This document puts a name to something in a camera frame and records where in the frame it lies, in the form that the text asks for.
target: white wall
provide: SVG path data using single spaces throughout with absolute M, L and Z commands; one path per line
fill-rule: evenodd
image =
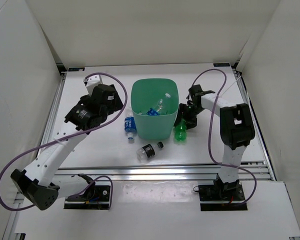
M 0 0 L 0 171 L 14 156 L 39 144 L 59 80 L 44 35 L 25 1 Z M 8 203 L 16 192 L 12 170 L 0 188 Z M 9 216 L 0 206 L 0 239 Z
M 27 2 L 63 64 L 77 67 L 234 64 L 249 57 L 280 0 Z
M 243 77 L 300 226 L 300 0 L 281 1 Z

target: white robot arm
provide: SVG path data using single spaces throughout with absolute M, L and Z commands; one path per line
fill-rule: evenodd
M 84 79 L 88 95 L 82 96 L 76 106 L 65 116 L 65 121 L 54 140 L 89 130 L 103 123 L 107 116 L 122 109 L 123 104 L 113 85 L 102 84 L 101 77 L 94 75 Z M 37 158 L 22 171 L 15 169 L 11 178 L 21 193 L 40 210 L 49 208 L 56 199 L 75 195 L 93 180 L 84 175 L 55 176 L 56 171 L 87 134 L 80 134 L 46 147 Z M 82 195 L 93 197 L 94 185 Z
M 200 85 L 193 85 L 189 89 L 189 97 L 191 100 L 187 104 L 179 105 L 174 124 L 184 119 L 187 130 L 197 126 L 197 115 L 204 109 L 213 111 L 217 94 L 211 90 L 203 91 Z M 214 180 L 214 189 L 220 199 L 226 199 L 239 187 L 239 169 L 236 167 L 240 166 L 247 146 L 255 137 L 255 129 L 246 103 L 235 104 L 219 97 L 214 114 L 220 117 L 220 136 L 224 143 L 222 165 Z

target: green bin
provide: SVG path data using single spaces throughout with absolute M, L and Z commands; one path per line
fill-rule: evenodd
M 165 94 L 171 95 L 167 115 L 148 116 L 146 113 Z M 131 91 L 131 108 L 136 130 L 140 138 L 163 140 L 170 137 L 178 113 L 179 94 L 174 81 L 166 78 L 147 78 L 136 81 Z

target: plastic bottle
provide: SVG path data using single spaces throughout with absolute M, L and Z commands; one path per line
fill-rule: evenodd
M 181 122 L 179 122 L 179 124 L 175 126 L 174 130 L 175 130 L 174 139 L 180 143 L 185 142 L 187 138 L 186 121 L 182 119 Z
M 159 99 L 157 104 L 150 108 L 146 113 L 149 116 L 167 115 L 171 105 L 171 95 L 166 93 L 163 98 Z
M 126 117 L 124 119 L 124 131 L 128 137 L 129 142 L 132 142 L 134 140 L 134 134 L 137 132 L 137 128 L 131 107 L 126 108 L 125 114 Z
M 158 154 L 159 150 L 164 147 L 164 144 L 160 141 L 153 146 L 151 144 L 147 144 L 136 151 L 136 155 L 140 161 L 146 161 L 149 158 L 154 157 Z

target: white bottle cap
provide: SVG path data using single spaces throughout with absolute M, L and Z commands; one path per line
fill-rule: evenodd
M 128 136 L 128 139 L 129 139 L 129 140 L 132 140 L 132 139 L 134 139 L 134 134 L 133 134 L 133 133 L 131 133 L 131 132 L 130 132 L 130 133 L 128 133 L 128 134 L 127 134 L 127 136 Z

